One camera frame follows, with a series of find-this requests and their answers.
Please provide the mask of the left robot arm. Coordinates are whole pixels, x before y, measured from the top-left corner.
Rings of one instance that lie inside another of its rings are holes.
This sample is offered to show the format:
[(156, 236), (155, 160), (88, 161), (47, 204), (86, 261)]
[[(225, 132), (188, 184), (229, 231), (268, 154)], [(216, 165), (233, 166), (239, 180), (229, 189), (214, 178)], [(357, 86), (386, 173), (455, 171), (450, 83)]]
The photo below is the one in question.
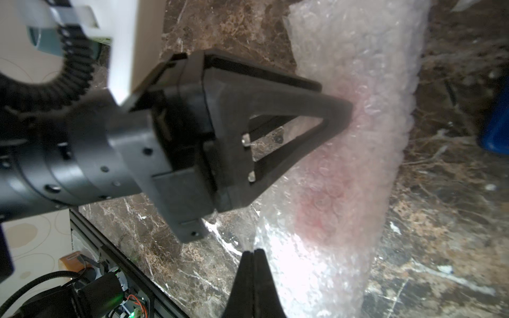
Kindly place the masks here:
[(180, 242), (246, 207), (346, 130), (353, 105), (220, 50), (173, 54), (119, 105), (90, 91), (91, 41), (58, 29), (61, 73), (1, 77), (1, 220), (144, 193)]

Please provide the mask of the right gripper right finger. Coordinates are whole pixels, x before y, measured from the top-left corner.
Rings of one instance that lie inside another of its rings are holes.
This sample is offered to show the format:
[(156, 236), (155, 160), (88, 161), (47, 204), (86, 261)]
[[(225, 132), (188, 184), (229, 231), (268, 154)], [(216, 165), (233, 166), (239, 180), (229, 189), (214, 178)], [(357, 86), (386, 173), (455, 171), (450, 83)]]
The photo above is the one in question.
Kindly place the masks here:
[(262, 249), (254, 251), (254, 309), (253, 317), (285, 318), (270, 271), (266, 253)]

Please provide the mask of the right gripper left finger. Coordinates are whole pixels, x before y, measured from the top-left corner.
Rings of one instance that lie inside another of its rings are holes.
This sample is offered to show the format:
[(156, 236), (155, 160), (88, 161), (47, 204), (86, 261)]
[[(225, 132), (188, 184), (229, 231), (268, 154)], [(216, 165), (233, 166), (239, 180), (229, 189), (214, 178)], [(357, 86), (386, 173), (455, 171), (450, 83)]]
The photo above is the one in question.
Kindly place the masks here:
[(222, 317), (252, 318), (254, 311), (254, 252), (244, 252)]

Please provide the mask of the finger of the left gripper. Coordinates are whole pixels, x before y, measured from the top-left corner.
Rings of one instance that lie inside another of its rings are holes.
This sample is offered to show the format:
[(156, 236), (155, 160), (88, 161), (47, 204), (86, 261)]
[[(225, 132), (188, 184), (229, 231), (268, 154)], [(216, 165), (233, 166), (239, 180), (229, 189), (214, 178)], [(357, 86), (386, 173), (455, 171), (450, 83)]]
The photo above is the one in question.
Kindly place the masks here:
[[(214, 133), (206, 152), (218, 212), (251, 204), (303, 157), (346, 130), (353, 113), (351, 102), (323, 93), (318, 82), (220, 50), (204, 53), (203, 86)], [(254, 142), (295, 119), (318, 124), (254, 159)]]

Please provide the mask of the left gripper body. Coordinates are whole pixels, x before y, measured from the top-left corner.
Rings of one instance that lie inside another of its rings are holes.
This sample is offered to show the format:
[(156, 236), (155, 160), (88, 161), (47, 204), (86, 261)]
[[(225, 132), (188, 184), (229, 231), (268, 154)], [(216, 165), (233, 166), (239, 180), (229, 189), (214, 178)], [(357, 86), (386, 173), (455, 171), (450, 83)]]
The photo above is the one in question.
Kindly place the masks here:
[(106, 125), (109, 145), (182, 243), (203, 239), (203, 219), (214, 211), (204, 74), (222, 54), (200, 50), (157, 63)]

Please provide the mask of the pink wine bottle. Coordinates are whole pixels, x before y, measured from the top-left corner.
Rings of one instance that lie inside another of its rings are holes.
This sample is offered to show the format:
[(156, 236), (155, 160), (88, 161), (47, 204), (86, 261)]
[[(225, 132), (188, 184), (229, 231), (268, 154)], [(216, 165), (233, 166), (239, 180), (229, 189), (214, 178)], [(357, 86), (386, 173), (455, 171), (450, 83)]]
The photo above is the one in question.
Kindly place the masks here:
[(380, 133), (372, 115), (375, 82), (342, 82), (336, 94), (353, 103), (351, 123), (298, 167), (294, 230), (306, 248), (372, 245), (380, 236)]

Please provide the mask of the bubble wrap sheet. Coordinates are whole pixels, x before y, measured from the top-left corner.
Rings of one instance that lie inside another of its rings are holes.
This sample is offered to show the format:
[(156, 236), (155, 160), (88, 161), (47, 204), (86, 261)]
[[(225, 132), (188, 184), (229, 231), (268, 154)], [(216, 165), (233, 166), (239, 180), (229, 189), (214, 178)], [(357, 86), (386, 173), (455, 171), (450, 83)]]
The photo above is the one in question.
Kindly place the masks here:
[(358, 317), (416, 106), (430, 1), (301, 1), (285, 26), (298, 75), (353, 104), (342, 134), (255, 203), (287, 317)]

